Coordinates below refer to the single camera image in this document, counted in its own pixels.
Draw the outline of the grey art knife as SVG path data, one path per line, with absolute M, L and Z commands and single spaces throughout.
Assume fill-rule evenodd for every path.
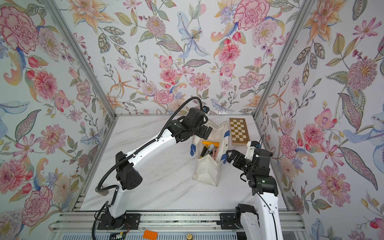
M 207 156 L 208 156 L 208 155 L 211 155 L 212 152 L 213 152 L 213 149 L 214 149 L 214 148 L 215 148 L 215 145 L 214 145 L 214 144 L 211 144 L 211 145 L 209 146 L 209 149 L 208 149 L 206 155 L 207 155 Z

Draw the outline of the yellow slim art knife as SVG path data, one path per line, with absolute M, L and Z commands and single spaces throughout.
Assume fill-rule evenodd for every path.
M 214 147 L 218 148 L 220 146 L 220 143 L 218 142 L 211 142 L 211 141 L 203 141 L 203 145 L 207 146 L 208 148 L 213 145 Z

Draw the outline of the light pink art knife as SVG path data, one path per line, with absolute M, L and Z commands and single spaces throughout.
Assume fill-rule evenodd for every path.
M 213 152 L 212 152 L 212 157 L 213 157 L 214 160 L 216 160 L 217 155 L 218 155 L 218 148 L 215 147 L 215 148 L 213 149 Z

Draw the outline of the white Doraemon canvas pouch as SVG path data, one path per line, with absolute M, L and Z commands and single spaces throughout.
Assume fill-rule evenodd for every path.
M 197 159 L 193 180 L 217 187 L 221 166 L 227 160 L 230 128 L 226 122 L 216 125 L 208 121 L 206 126 L 212 128 L 208 139 L 194 136 L 191 144 L 191 156 Z

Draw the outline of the black yellow utility knife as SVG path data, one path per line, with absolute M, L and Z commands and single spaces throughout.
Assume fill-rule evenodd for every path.
M 209 149 L 209 148 L 208 148 L 207 146 L 204 146 L 204 147 L 203 147 L 203 150 L 202 150 L 202 152 L 201 152 L 200 158 L 203 158 L 203 157 L 206 155 L 208 149 Z

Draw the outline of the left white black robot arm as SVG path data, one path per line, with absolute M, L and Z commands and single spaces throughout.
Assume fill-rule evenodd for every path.
M 100 227 L 119 229 L 128 223 L 126 205 L 131 191 L 137 188 L 143 177 L 140 170 L 161 152 L 191 137 L 207 139 L 212 128 L 208 127 L 207 106 L 191 108 L 186 116 L 169 118 L 162 130 L 139 148 L 128 152 L 118 152 L 116 163 L 100 179 L 95 191 L 99 194 L 114 191 L 111 201 L 106 201 L 97 213 Z

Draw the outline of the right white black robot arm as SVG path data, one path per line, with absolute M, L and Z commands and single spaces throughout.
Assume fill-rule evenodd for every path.
M 226 160 L 242 171 L 243 182 L 256 198 L 254 206 L 238 204 L 234 222 L 245 232 L 247 240 L 282 240 L 283 231 L 279 215 L 279 190 L 276 179 L 270 175 L 272 153 L 249 147 L 246 154 L 228 150 Z

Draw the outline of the wooden chessboard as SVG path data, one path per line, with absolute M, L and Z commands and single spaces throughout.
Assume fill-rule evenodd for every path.
M 246 119 L 230 118 L 230 132 L 233 146 L 246 146 L 250 141 Z

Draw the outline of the orange tag on rail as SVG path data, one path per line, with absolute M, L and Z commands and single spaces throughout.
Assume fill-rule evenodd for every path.
M 145 230 L 144 231 L 144 234 L 143 234 L 143 238 L 145 240 L 157 240 L 158 238 L 158 233 L 157 232 L 153 232 L 153 231 L 149 231 L 149 230 Z

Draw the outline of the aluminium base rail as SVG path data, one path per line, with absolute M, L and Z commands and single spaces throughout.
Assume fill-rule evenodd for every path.
M 222 232 L 224 229 L 219 211 L 186 211 L 186 212 L 138 212 L 141 217 L 137 228 L 131 233 L 145 230 L 153 232 Z M 94 222 L 94 212 L 73 212 L 59 214 L 57 220 L 49 226 L 52 233 L 89 233 Z M 296 212 L 280 212 L 282 231 L 304 232 L 303 218 Z

